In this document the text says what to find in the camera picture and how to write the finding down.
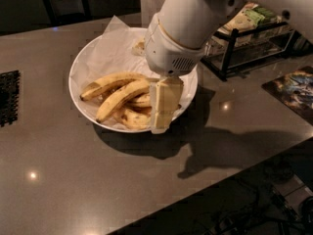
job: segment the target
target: table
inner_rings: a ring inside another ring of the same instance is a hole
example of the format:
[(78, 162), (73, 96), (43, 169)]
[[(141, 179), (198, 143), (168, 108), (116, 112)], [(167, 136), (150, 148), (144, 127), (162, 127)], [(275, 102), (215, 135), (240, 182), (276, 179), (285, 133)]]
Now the table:
[[(120, 18), (140, 25), (140, 15)], [(108, 234), (313, 135), (261, 88), (313, 56), (227, 82), (198, 66), (195, 100), (165, 134), (93, 125), (70, 99), (68, 74), (109, 21), (0, 37), (0, 72), (21, 72), (19, 119), (0, 128), (1, 234)]]

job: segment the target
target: banana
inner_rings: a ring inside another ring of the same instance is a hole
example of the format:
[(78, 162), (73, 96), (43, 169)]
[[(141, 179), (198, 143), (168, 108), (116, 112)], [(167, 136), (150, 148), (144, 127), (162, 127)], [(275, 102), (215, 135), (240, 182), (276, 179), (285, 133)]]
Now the banana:
[(133, 111), (128, 107), (122, 107), (113, 115), (114, 119), (125, 125), (129, 129), (146, 129), (150, 126), (149, 115), (141, 114)]
[(127, 101), (140, 94), (148, 93), (149, 88), (149, 81), (147, 79), (140, 79), (132, 81), (114, 91), (100, 106), (96, 115), (96, 122), (101, 123), (105, 121)]
[(111, 73), (89, 83), (82, 90), (80, 99), (83, 101), (91, 100), (102, 95), (103, 93), (112, 91), (117, 87), (124, 86), (129, 82), (143, 78), (146, 77), (140, 73), (131, 71)]
[(149, 107), (132, 107), (131, 108), (134, 112), (137, 112), (139, 114), (144, 114), (144, 115), (148, 115), (150, 116), (151, 115), (151, 111), (152, 111), (152, 107), (149, 106)]
[(126, 104), (129, 107), (135, 107), (135, 108), (149, 107), (151, 105), (150, 104), (150, 94), (149, 93), (141, 94), (141, 95), (129, 100)]
[(115, 89), (113, 90), (108, 90), (104, 93), (102, 93), (100, 96), (98, 96), (98, 102), (100, 104), (102, 104), (107, 98), (109, 98), (109, 96), (116, 90), (118, 90), (120, 87), (116, 87)]

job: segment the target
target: gray countertop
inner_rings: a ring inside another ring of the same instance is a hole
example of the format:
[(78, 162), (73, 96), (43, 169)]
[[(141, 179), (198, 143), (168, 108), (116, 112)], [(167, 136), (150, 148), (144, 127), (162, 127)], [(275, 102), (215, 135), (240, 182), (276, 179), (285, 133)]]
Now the gray countertop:
[[(139, 25), (140, 15), (120, 18)], [(93, 125), (70, 99), (68, 74), (109, 21), (0, 37), (0, 72), (21, 72), (19, 119), (0, 128), (1, 234), (107, 234), (313, 135), (261, 88), (313, 56), (227, 82), (199, 66), (195, 100), (165, 134)]]

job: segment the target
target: peeled banana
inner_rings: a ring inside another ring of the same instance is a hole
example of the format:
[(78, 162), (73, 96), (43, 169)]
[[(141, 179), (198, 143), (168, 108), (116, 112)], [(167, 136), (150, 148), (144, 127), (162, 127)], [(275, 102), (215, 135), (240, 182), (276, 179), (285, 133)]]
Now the peeled banana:
[(124, 86), (129, 82), (146, 78), (143, 74), (131, 71), (116, 72), (105, 75), (89, 83), (80, 94), (83, 101), (91, 100), (102, 94), (106, 94), (114, 89)]
[(113, 114), (114, 119), (129, 129), (146, 129), (150, 126), (150, 115), (138, 113), (128, 107), (122, 107)]
[(112, 114), (120, 109), (127, 101), (135, 98), (136, 96), (148, 93), (150, 83), (147, 79), (139, 79), (120, 87), (114, 91), (100, 106), (96, 122), (103, 122), (107, 120)]

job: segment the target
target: white paper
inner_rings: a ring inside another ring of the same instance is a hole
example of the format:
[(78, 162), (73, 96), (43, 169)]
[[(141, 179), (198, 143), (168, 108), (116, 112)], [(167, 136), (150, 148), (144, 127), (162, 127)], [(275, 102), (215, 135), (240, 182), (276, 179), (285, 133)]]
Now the white paper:
[[(145, 36), (145, 28), (129, 27), (118, 17), (113, 17), (104, 33), (90, 42), (76, 57), (69, 73), (69, 91), (72, 100), (88, 119), (94, 123), (115, 131), (142, 132), (147, 130), (129, 130), (114, 119), (102, 124), (95, 122), (100, 106), (97, 100), (83, 102), (79, 99), (82, 89), (90, 82), (109, 73), (119, 71), (135, 71), (149, 77), (158, 77), (152, 72), (145, 57), (132, 54), (132, 47), (138, 39)], [(181, 115), (194, 98), (198, 85), (196, 69), (181, 77), (184, 91), (180, 101), (182, 108), (175, 113), (173, 119)]]

